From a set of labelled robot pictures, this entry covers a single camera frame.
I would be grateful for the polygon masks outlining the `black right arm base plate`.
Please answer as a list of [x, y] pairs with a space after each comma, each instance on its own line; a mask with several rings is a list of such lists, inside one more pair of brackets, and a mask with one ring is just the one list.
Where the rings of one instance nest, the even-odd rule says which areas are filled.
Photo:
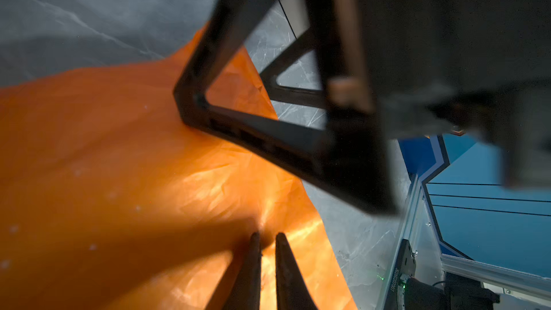
[[385, 309], [493, 309], [500, 295], [474, 281], [455, 274], [433, 285], [415, 277], [416, 257], [410, 242], [403, 239], [395, 261], [385, 299]]

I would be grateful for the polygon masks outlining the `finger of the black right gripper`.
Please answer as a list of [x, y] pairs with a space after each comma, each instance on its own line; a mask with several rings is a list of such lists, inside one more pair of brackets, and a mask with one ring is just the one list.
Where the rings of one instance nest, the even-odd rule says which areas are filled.
[[315, 50], [317, 40], [308, 28], [260, 73], [263, 85], [271, 100], [325, 109], [325, 97], [321, 90], [311, 90], [280, 85], [278, 77], [305, 54]]
[[276, 0], [218, 0], [174, 88], [182, 121], [261, 156], [330, 194], [344, 186], [322, 169], [315, 147], [323, 132], [214, 106], [206, 92]]

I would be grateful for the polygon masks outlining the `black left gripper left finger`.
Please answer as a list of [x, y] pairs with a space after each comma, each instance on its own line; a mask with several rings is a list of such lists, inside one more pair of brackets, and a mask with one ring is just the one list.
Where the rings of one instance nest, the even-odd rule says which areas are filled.
[[261, 260], [261, 236], [259, 232], [254, 232], [223, 309], [259, 310], [261, 304]]

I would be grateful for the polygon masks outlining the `yellow wrapping paper sheet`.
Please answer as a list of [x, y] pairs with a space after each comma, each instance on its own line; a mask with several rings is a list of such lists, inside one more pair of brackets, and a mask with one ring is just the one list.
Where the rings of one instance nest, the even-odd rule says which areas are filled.
[[198, 42], [1, 90], [1, 308], [217, 309], [256, 232], [263, 309], [281, 232], [317, 307], [356, 307], [301, 180], [182, 123]]

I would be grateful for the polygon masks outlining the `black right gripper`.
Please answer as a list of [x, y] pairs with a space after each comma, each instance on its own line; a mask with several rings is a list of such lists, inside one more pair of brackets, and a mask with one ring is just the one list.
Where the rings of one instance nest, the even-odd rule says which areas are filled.
[[550, 186], [550, 0], [306, 0], [327, 125], [308, 181], [394, 213], [385, 141], [457, 127]]

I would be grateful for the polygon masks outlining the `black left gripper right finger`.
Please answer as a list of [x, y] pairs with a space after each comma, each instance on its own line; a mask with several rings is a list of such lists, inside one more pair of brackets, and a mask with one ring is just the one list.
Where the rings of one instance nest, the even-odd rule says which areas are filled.
[[317, 306], [306, 287], [286, 235], [275, 238], [277, 310], [314, 309]]

